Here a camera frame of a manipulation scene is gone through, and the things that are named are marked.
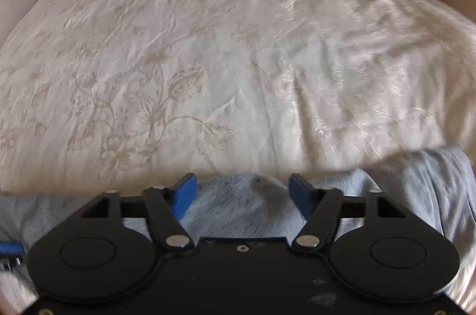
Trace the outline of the cream floral bedspread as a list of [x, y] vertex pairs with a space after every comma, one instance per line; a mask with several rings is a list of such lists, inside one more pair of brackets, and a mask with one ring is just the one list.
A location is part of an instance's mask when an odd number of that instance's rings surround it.
[[1, 190], [475, 156], [475, 25], [438, 0], [39, 0], [1, 49]]

